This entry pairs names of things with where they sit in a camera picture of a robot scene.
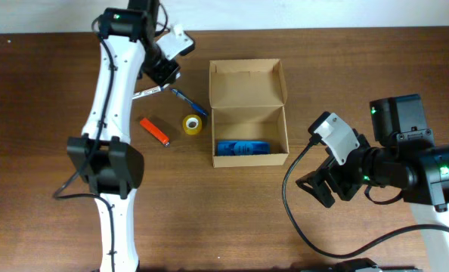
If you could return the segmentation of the open cardboard box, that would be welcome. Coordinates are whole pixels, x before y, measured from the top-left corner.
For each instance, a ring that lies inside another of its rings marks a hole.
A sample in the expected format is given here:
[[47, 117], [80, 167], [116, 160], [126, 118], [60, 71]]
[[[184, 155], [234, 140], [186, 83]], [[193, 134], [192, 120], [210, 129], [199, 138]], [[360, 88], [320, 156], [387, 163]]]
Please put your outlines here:
[[[286, 80], [279, 59], [209, 62], [212, 164], [215, 168], [283, 165], [290, 154]], [[264, 141], [270, 152], [222, 156], [223, 141]]]

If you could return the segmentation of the blue ballpoint pen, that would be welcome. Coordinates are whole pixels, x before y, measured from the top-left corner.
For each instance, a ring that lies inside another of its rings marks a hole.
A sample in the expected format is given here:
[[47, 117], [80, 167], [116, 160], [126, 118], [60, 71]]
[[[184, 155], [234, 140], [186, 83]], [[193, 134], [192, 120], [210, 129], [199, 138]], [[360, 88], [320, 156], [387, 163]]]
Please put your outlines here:
[[208, 116], [208, 113], [206, 110], [201, 107], [199, 104], [193, 102], [191, 99], [189, 99], [186, 95], [184, 95], [181, 91], [179, 91], [177, 88], [171, 88], [171, 92], [178, 98], [182, 99], [183, 101], [187, 102], [193, 110], [195, 110], [197, 113], [199, 113], [201, 116]]

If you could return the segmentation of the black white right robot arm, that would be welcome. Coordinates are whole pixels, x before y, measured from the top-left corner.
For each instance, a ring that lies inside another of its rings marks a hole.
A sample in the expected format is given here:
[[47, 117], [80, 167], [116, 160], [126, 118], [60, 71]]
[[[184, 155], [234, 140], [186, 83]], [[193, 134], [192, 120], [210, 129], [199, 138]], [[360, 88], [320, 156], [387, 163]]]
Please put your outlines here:
[[328, 157], [298, 187], [327, 208], [335, 195], [349, 201], [363, 186], [398, 188], [394, 200], [409, 203], [431, 269], [449, 271], [449, 145], [435, 145], [417, 94], [374, 100], [370, 115], [379, 147], [324, 112], [308, 129], [309, 144], [323, 144]]

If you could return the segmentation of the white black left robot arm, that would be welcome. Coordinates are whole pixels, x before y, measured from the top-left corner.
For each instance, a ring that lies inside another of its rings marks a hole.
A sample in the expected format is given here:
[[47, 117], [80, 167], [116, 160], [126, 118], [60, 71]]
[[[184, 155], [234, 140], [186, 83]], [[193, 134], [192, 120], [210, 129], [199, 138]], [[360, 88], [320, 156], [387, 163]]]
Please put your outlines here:
[[107, 8], [91, 26], [101, 49], [98, 83], [80, 136], [67, 141], [76, 171], [53, 197], [66, 199], [63, 191], [77, 178], [88, 184], [85, 197], [96, 202], [101, 223], [101, 271], [140, 268], [133, 209], [144, 157], [131, 146], [132, 98], [143, 75], [165, 88], [180, 70], [157, 30], [162, 8], [158, 1], [130, 1], [125, 9]]

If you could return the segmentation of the blue plastic tray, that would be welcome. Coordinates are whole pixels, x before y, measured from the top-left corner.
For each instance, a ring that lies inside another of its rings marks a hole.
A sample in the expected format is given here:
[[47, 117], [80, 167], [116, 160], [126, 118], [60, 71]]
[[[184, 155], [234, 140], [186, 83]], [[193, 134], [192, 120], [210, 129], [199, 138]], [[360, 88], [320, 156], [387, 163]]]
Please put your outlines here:
[[270, 153], [270, 144], [265, 141], [219, 141], [217, 145], [218, 156], [252, 156]]

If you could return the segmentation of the orange black stapler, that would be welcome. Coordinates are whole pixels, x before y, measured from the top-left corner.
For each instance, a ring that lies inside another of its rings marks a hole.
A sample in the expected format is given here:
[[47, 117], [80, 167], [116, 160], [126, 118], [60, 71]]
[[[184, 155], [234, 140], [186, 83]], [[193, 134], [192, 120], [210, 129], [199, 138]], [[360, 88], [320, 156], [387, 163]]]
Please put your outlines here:
[[149, 119], [143, 118], [140, 121], [140, 125], [153, 135], [163, 146], [168, 147], [170, 145], [169, 137], [157, 128]]

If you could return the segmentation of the yellow clear tape roll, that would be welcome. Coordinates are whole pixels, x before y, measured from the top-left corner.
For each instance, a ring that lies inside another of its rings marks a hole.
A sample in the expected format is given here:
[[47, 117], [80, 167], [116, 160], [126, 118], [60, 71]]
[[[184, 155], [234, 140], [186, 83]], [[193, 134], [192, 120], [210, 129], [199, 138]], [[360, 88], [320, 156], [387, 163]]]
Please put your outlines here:
[[184, 132], [188, 135], [199, 134], [203, 127], [202, 119], [198, 115], [188, 115], [182, 122]]

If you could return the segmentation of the blue white whiteboard marker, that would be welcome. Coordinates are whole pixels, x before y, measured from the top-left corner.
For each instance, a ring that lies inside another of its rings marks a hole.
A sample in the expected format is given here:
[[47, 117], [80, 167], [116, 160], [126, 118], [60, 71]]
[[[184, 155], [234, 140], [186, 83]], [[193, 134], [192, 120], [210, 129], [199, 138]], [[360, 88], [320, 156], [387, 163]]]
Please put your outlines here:
[[152, 94], [159, 93], [159, 92], [165, 90], [168, 86], [169, 86], [169, 84], [166, 84], [164, 86], [156, 86], [156, 87], [148, 88], [148, 89], [143, 90], [143, 91], [136, 92], [136, 93], [133, 94], [132, 99], [133, 100], [137, 100], [137, 99], [142, 98], [142, 97], [146, 97], [146, 96], [149, 96], [149, 95], [152, 95]]

